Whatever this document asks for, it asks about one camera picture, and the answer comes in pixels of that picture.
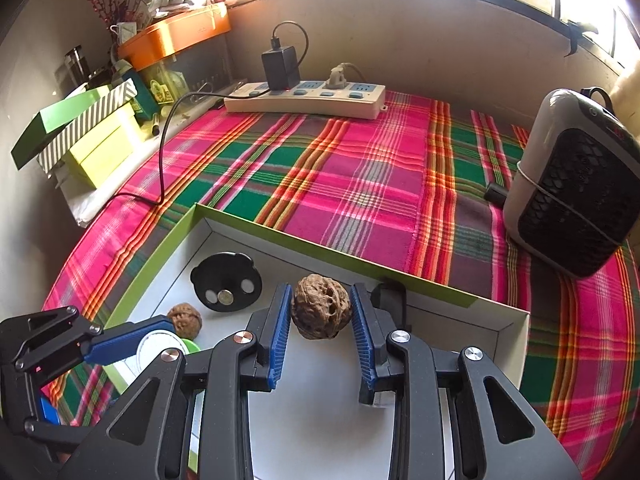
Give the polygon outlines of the green white spool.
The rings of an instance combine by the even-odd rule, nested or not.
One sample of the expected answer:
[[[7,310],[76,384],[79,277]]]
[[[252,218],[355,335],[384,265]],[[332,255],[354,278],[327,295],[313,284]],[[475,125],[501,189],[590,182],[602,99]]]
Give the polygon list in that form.
[[[142,337],[134,355],[137,372],[142,372],[163,351],[170,349],[180,350],[183,354],[200,351],[195,342],[180,338],[169,330],[152,330]]]

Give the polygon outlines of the brown walnut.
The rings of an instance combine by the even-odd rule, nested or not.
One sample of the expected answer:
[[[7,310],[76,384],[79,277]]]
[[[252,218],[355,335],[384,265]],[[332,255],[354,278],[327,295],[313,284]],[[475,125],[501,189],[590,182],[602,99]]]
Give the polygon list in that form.
[[[167,312],[167,317],[181,338],[194,340],[202,329],[200,312],[186,302],[172,307]]]
[[[294,288],[291,318],[304,338],[332,339],[352,319],[352,305],[341,283],[309,274]]]

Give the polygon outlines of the black round disc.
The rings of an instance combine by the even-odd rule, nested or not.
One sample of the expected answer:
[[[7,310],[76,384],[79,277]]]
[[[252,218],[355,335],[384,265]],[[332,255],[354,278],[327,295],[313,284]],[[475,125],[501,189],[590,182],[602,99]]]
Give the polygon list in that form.
[[[216,252],[190,273],[195,295],[204,306],[230,313],[248,308],[262,294],[262,277],[249,255]]]

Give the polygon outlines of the black bike light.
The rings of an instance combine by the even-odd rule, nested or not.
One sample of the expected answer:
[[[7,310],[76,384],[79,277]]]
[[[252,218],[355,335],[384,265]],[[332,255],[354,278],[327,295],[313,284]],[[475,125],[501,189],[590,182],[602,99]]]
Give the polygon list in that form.
[[[370,297],[373,307],[388,312],[397,328],[410,332],[407,291],[403,284],[395,281],[377,284]]]

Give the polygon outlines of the green white cardboard box tray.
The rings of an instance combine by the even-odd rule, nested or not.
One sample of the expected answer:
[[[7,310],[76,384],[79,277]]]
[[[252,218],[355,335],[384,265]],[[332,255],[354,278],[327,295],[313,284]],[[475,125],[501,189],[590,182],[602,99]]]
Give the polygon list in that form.
[[[306,242],[232,214],[196,205],[142,266],[110,317],[140,322],[176,304],[195,304],[193,269],[216,252],[242,252],[262,277],[258,308],[278,285],[315,273],[344,286],[394,280],[407,287],[408,323],[435,349],[475,346],[511,382],[523,376],[529,315],[505,304]],[[354,335],[332,339],[288,335],[282,375],[270,393],[248,400],[254,475],[258,479],[384,479],[390,472],[394,398],[358,400],[360,365]]]

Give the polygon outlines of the plaid bed cover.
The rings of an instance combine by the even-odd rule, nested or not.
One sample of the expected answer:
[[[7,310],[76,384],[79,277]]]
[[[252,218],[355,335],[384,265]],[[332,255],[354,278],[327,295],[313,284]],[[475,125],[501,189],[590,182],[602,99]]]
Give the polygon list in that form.
[[[506,237],[489,183],[508,184],[527,131],[392,92],[374,122],[211,110],[168,141],[85,230],[46,302],[107,321],[196,203],[525,310],[522,390],[594,479],[639,418],[639,273],[629,247],[576,281]]]

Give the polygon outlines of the yellow green box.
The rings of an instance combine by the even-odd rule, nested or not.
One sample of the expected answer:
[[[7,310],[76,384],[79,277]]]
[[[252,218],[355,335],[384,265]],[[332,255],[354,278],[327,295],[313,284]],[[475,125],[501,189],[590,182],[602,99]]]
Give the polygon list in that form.
[[[62,161],[75,178],[99,188],[143,142],[134,109],[126,104],[79,139]]]

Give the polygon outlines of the green striped gift box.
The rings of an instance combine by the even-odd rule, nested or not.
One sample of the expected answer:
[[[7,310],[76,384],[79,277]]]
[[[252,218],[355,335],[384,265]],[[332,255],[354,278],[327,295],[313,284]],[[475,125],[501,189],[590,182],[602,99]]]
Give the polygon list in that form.
[[[40,110],[12,148],[15,167],[22,169],[36,158],[42,170],[50,174],[75,143],[137,94],[134,82],[125,80],[114,89],[80,92]]]

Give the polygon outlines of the beige power strip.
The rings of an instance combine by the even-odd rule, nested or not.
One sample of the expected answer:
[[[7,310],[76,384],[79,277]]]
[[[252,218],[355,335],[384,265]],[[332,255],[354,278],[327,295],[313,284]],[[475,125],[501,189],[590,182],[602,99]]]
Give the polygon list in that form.
[[[343,89],[329,89],[324,81],[303,80],[288,90],[270,90],[264,82],[243,84],[224,99],[235,113],[315,114],[373,120],[385,108],[382,84],[350,82]]]

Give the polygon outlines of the grey portable heater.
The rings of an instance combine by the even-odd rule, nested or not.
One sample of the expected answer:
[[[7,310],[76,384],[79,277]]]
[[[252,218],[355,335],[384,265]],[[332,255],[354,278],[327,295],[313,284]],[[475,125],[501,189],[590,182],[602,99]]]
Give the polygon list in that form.
[[[639,217],[639,144],[601,88],[546,95],[506,193],[506,232],[555,268],[589,278]]]

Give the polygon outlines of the white plug on strip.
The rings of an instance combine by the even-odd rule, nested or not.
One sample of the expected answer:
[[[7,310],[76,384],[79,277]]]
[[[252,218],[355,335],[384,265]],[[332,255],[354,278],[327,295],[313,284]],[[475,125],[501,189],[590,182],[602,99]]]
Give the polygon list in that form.
[[[329,78],[326,80],[326,84],[324,86],[329,90],[345,89],[349,84],[349,81],[347,80],[345,75],[346,70],[351,70],[352,72],[354,72],[359,77],[361,82],[367,81],[357,65],[351,62],[343,62],[338,64],[337,66],[334,66],[332,70],[330,70]]]

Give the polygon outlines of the black charger adapter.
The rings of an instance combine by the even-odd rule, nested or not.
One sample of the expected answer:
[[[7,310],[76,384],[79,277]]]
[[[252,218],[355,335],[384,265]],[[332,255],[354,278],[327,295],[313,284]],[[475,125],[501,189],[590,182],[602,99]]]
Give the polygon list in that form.
[[[270,90],[290,90],[300,83],[297,53],[293,46],[264,52],[262,66]]]

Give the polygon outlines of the orange storage tray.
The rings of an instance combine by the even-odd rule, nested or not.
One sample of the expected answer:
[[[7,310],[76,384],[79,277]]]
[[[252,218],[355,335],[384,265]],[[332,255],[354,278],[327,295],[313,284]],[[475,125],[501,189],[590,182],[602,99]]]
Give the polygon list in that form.
[[[223,2],[212,3],[148,26],[119,46],[118,56],[135,70],[145,70],[168,56],[230,30],[227,6]]]

